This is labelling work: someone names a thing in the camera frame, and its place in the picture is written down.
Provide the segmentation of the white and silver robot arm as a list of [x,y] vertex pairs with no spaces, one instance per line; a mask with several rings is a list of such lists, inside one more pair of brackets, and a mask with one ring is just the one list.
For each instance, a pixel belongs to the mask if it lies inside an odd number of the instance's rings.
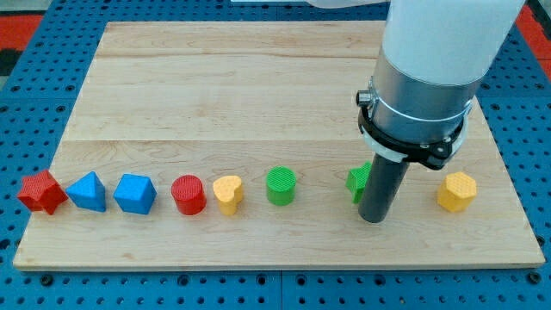
[[393,162],[440,170],[461,147],[474,95],[523,0],[390,0],[358,126]]

